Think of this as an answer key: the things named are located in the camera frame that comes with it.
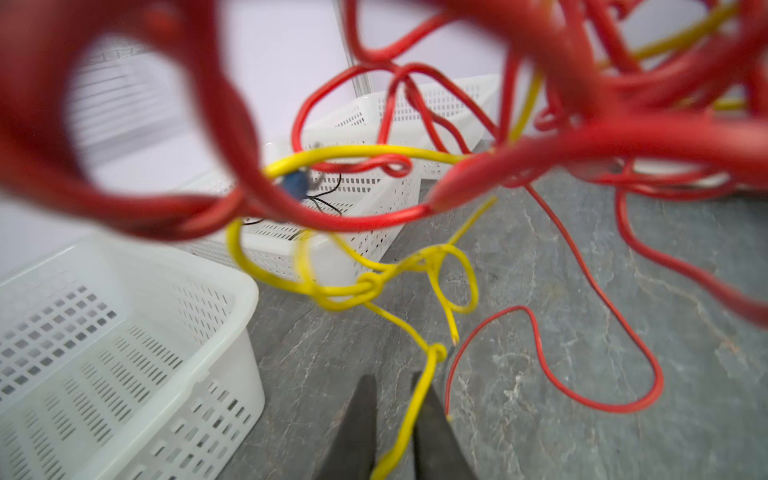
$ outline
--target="white basket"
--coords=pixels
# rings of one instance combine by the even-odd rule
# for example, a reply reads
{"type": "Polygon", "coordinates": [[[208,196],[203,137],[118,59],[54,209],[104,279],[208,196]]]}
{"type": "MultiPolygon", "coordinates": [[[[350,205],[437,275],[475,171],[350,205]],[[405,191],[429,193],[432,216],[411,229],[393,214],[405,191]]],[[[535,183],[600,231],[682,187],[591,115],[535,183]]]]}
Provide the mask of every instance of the white basket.
{"type": "MultiPolygon", "coordinates": [[[[498,75],[460,78],[454,80],[454,83],[465,91],[486,113],[493,110],[492,107],[495,104],[500,84],[498,75]]],[[[485,127],[474,114],[440,84],[421,84],[419,85],[419,90],[422,92],[427,106],[436,114],[449,119],[458,128],[470,150],[475,148],[483,136],[485,127]]],[[[313,144],[316,143],[319,137],[333,138],[332,131],[344,130],[342,135],[344,143],[375,143],[385,106],[385,91],[357,98],[352,103],[308,125],[308,128],[304,131],[302,141],[304,144],[313,144]]],[[[437,126],[436,128],[448,150],[453,153],[461,153],[453,136],[442,127],[437,126]]],[[[328,142],[320,139],[320,143],[328,147],[341,144],[342,142],[333,143],[333,141],[328,142]]],[[[411,105],[402,93],[402,88],[397,96],[395,116],[392,119],[392,130],[389,133],[388,143],[435,150],[424,128],[421,115],[418,111],[411,108],[411,105]]],[[[449,165],[438,162],[419,161],[414,170],[419,175],[419,178],[438,180],[445,175],[449,168],[449,165]]]]}
{"type": "MultiPolygon", "coordinates": [[[[346,128],[308,130],[304,135],[306,147],[318,143],[345,144],[357,143],[359,138],[346,128]]],[[[266,163],[283,158],[291,153],[287,141],[264,146],[263,156],[266,163]]],[[[328,174],[320,184],[319,192],[332,190],[339,176],[328,174]]],[[[221,170],[213,170],[184,187],[184,190],[207,192],[224,195],[234,186],[231,177],[221,170]]],[[[385,214],[412,207],[419,201],[419,179],[414,176],[392,178],[380,170],[363,174],[344,174],[340,187],[323,195],[326,202],[339,209],[345,216],[362,217],[385,214]]],[[[304,200],[305,206],[316,208],[311,200],[304,200]]],[[[325,205],[326,213],[335,214],[325,205]]],[[[342,235],[349,245],[361,255],[374,261],[382,256],[394,241],[402,226],[391,227],[371,232],[342,235]]],[[[292,223],[264,221],[257,225],[243,227],[242,245],[248,257],[265,270],[276,275],[297,280],[293,268],[293,255],[296,250],[297,234],[300,228],[292,223]]],[[[202,240],[177,245],[200,257],[213,260],[223,265],[237,268],[227,252],[225,233],[215,233],[202,240]]],[[[318,281],[328,286],[345,286],[355,283],[357,277],[367,271],[365,267],[352,261],[330,238],[318,236],[312,239],[310,255],[318,281]]]]}
{"type": "Polygon", "coordinates": [[[0,284],[0,478],[215,478],[261,415],[241,272],[92,237],[0,284]]]}

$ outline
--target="tangled cable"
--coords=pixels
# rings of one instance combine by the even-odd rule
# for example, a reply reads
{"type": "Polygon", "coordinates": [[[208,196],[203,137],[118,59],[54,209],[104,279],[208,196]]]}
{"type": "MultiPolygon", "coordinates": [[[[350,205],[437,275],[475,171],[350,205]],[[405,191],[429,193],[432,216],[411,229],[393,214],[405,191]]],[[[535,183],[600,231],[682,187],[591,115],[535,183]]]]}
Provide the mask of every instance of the tangled cable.
{"type": "MultiPolygon", "coordinates": [[[[523,187],[564,235],[588,280],[646,354],[656,374],[654,387],[646,397],[621,409],[596,402],[591,405],[591,401],[583,397],[571,396],[607,411],[635,411],[658,397],[663,377],[653,356],[589,275],[554,212],[531,186],[532,181],[560,166],[582,181],[615,189],[618,230],[630,248],[691,278],[726,308],[751,323],[763,328],[768,326],[765,302],[748,298],[705,270],[640,242],[631,228],[626,208],[628,194],[691,201],[731,194],[740,188],[768,190],[768,80],[761,61],[768,41],[767,3],[740,0],[721,5],[718,0],[702,0],[702,8],[707,10],[704,20],[636,51],[625,44],[617,20],[630,17],[642,0],[558,0],[559,16],[550,15],[553,2],[549,0],[440,0],[438,3],[445,7],[444,12],[395,43],[374,50],[365,47],[359,39],[357,1],[344,0],[346,40],[359,65],[332,78],[305,101],[291,131],[296,153],[264,169],[260,167],[259,138],[254,123],[221,67],[214,0],[160,3],[27,0],[6,5],[0,14],[0,61],[4,65],[0,72],[0,186],[39,206],[92,219],[136,237],[164,241],[202,237],[239,217],[289,221],[326,232],[378,230],[456,208],[498,185],[523,187]],[[617,19],[611,9],[617,12],[617,19]],[[498,124],[437,69],[420,63],[395,63],[397,57],[415,43],[458,20],[475,23],[508,48],[498,124]],[[721,28],[729,21],[734,23],[734,28],[728,31],[721,28]],[[594,58],[593,45],[587,35],[588,24],[607,53],[604,60],[594,58]],[[88,173],[78,163],[69,140],[63,99],[78,56],[105,31],[116,31],[148,43],[188,73],[207,131],[221,158],[238,179],[237,188],[226,197],[193,194],[131,197],[105,193],[88,180],[88,173]],[[649,68],[646,60],[661,55],[665,56],[649,68]],[[524,62],[532,64],[535,73],[513,125],[515,86],[524,62]],[[316,103],[342,83],[369,71],[392,74],[378,145],[302,152],[302,129],[316,103]],[[426,75],[454,94],[496,139],[494,149],[470,155],[456,126],[429,110],[411,78],[413,74],[426,75]],[[386,144],[401,84],[406,100],[421,114],[437,151],[386,144]],[[743,99],[723,98],[737,85],[743,86],[743,99]],[[545,92],[546,107],[534,113],[540,90],[545,92]],[[738,118],[723,118],[714,113],[718,110],[743,111],[743,114],[738,118]],[[521,137],[531,119],[538,130],[547,134],[521,137]],[[446,129],[456,139],[462,155],[447,152],[438,128],[446,129]],[[356,164],[326,162],[345,157],[366,157],[367,160],[356,164]],[[643,175],[635,168],[636,157],[665,158],[684,163],[690,169],[683,174],[643,175]],[[300,205],[273,184],[275,177],[308,166],[334,174],[381,168],[390,176],[403,177],[411,172],[413,158],[442,161],[455,167],[432,188],[424,204],[389,214],[371,217],[325,214],[300,205]],[[726,180],[712,187],[697,184],[715,175],[726,180]]],[[[239,220],[230,227],[230,248],[236,258],[239,228],[239,220]]],[[[455,250],[452,243],[427,247],[409,260],[386,266],[369,262],[338,237],[334,238],[355,260],[379,273],[364,274],[354,286],[333,287],[341,290],[311,283],[304,237],[297,251],[297,267],[303,283],[264,275],[262,280],[311,295],[332,310],[364,305],[395,322],[390,318],[393,316],[370,300],[399,272],[425,271],[443,305],[452,338],[458,342],[452,315],[469,307],[450,303],[442,296],[437,282],[439,265],[445,255],[454,255],[465,263],[466,256],[455,250]],[[332,300],[336,296],[349,298],[332,300]]],[[[240,258],[238,263],[247,265],[247,259],[240,258]]],[[[525,310],[525,307],[512,308],[525,310]]],[[[526,311],[537,333],[542,366],[555,382],[544,361],[535,318],[532,312],[526,311]]],[[[494,318],[496,316],[478,326],[467,343],[494,318]]],[[[409,333],[420,339],[415,331],[409,333]]],[[[429,346],[423,340],[417,343],[428,353],[434,372],[435,363],[444,359],[444,355],[437,346],[429,346]]],[[[422,380],[428,378],[429,362],[422,380]]],[[[573,393],[562,384],[555,384],[568,395],[573,393]]],[[[401,434],[415,419],[413,409],[417,414],[419,406],[418,396],[414,396],[401,434]]],[[[391,469],[392,462],[396,463],[398,458],[395,453],[388,455],[388,468],[391,469]]],[[[377,478],[386,475],[385,470],[379,470],[377,478]]]]}

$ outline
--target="marble tabletop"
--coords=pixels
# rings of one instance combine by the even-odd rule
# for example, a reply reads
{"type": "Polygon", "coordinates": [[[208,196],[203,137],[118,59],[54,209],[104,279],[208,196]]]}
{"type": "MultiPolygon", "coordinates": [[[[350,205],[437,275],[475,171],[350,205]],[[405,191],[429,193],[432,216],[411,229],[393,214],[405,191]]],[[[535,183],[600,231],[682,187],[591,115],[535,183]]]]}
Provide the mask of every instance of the marble tabletop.
{"type": "MultiPolygon", "coordinates": [[[[422,184],[422,195],[428,186],[422,184]]],[[[541,371],[527,317],[502,317],[468,348],[452,390],[452,426],[478,478],[768,478],[768,333],[629,251],[616,231],[610,190],[558,172],[535,186],[657,356],[664,394],[631,415],[577,404],[541,371]]],[[[642,396],[653,382],[647,360],[591,290],[552,222],[524,191],[496,194],[499,202],[458,242],[481,296],[475,312],[457,315],[459,332],[466,336],[507,306],[527,305],[562,382],[602,402],[642,396]]],[[[404,227],[384,261],[446,241],[477,204],[404,227]]],[[[674,204],[632,197],[629,211],[647,244],[768,299],[765,200],[674,204]]],[[[458,262],[446,261],[441,284],[457,303],[466,299],[458,262]]],[[[307,298],[260,288],[248,331],[266,407],[219,479],[312,478],[365,373],[378,380],[379,454],[388,450],[411,375],[425,361],[415,343],[363,308],[329,313],[307,298]]],[[[428,342],[450,343],[424,274],[399,277],[376,303],[428,342]]],[[[438,366],[434,382],[441,398],[449,363],[438,366]]],[[[390,478],[414,478],[410,450],[390,478]]]]}

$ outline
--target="metal pole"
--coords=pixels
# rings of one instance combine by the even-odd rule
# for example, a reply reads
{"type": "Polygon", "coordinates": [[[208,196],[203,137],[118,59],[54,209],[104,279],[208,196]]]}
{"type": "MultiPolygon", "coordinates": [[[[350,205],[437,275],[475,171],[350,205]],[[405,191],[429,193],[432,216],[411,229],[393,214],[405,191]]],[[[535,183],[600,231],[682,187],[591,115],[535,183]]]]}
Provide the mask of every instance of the metal pole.
{"type": "MultiPolygon", "coordinates": [[[[333,7],[336,10],[336,21],[339,26],[339,33],[341,34],[341,42],[344,45],[344,53],[346,54],[346,63],[348,66],[353,67],[356,65],[355,58],[352,52],[349,51],[349,45],[346,43],[346,37],[344,36],[344,17],[342,16],[342,0],[333,0],[333,7]]],[[[352,86],[355,88],[355,96],[362,97],[373,93],[373,84],[371,83],[371,77],[369,74],[362,74],[352,79],[352,86]]]]}

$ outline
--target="plastic basket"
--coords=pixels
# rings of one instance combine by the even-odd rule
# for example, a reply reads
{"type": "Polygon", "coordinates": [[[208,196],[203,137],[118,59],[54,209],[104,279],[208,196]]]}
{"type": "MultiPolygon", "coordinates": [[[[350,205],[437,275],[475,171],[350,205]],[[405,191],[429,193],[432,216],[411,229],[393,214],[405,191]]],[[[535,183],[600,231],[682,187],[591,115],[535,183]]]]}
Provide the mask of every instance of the plastic basket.
{"type": "Polygon", "coordinates": [[[88,238],[0,284],[0,478],[215,478],[259,418],[241,272],[88,238]]]}
{"type": "MultiPolygon", "coordinates": [[[[345,128],[322,129],[307,131],[303,140],[306,147],[309,148],[318,143],[352,143],[359,139],[355,135],[355,132],[345,128]]],[[[267,163],[292,153],[287,141],[267,144],[264,150],[267,163]]],[[[338,179],[338,175],[326,175],[320,184],[318,193],[332,190],[338,179]]],[[[184,190],[224,195],[233,186],[234,182],[231,177],[221,170],[213,170],[184,187],[184,190]]],[[[344,174],[339,188],[322,196],[322,198],[339,209],[344,215],[351,217],[384,214],[416,205],[419,201],[419,179],[414,176],[392,178],[380,170],[365,172],[364,174],[344,174]]],[[[310,208],[316,208],[311,200],[304,200],[304,204],[310,208]]],[[[320,206],[325,212],[334,214],[328,207],[322,204],[320,206]]],[[[378,261],[381,260],[401,228],[392,227],[372,232],[347,234],[343,237],[357,252],[366,258],[378,261]]],[[[256,225],[245,226],[242,236],[243,249],[255,263],[265,270],[291,280],[297,280],[293,268],[293,254],[296,250],[299,232],[300,228],[292,223],[264,221],[256,225]]],[[[352,261],[330,238],[317,236],[311,242],[310,254],[314,271],[318,281],[322,284],[329,286],[349,285],[354,283],[362,272],[366,271],[365,267],[352,261]]],[[[200,257],[237,268],[227,252],[223,231],[202,240],[179,243],[177,246],[200,257]]]]}
{"type": "MultiPolygon", "coordinates": [[[[486,113],[492,110],[492,106],[495,104],[499,82],[498,75],[482,75],[454,80],[454,83],[472,97],[486,113]]],[[[472,112],[440,84],[421,84],[419,90],[422,92],[427,106],[435,113],[448,118],[462,132],[469,149],[475,148],[483,136],[485,127],[472,112]]],[[[316,142],[318,137],[333,137],[333,134],[329,133],[328,130],[344,130],[344,138],[352,139],[347,143],[375,143],[385,106],[385,91],[357,98],[352,103],[310,124],[308,129],[304,131],[302,140],[304,143],[316,142]]],[[[456,141],[447,130],[437,127],[437,131],[449,151],[460,153],[456,141]]],[[[323,142],[322,139],[319,140],[319,143],[326,147],[334,145],[334,143],[323,142]]],[[[424,128],[421,115],[411,108],[402,93],[402,89],[397,96],[395,116],[388,143],[435,149],[424,128]]],[[[433,161],[419,161],[417,168],[416,173],[419,178],[438,180],[445,175],[450,166],[433,161]]]]}

